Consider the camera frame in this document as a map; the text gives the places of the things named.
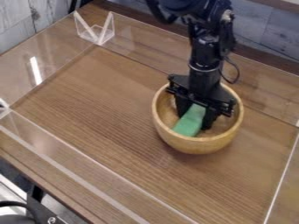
green block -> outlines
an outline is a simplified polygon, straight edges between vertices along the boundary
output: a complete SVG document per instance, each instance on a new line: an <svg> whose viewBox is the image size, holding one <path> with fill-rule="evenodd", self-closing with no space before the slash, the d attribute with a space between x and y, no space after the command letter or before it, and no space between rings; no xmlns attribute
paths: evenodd
<svg viewBox="0 0 299 224"><path fill-rule="evenodd" d="M172 127L172 131L182 136L196 137L201 130L201 121L204 115L205 108L197 104L192 104L181 119Z"/></svg>

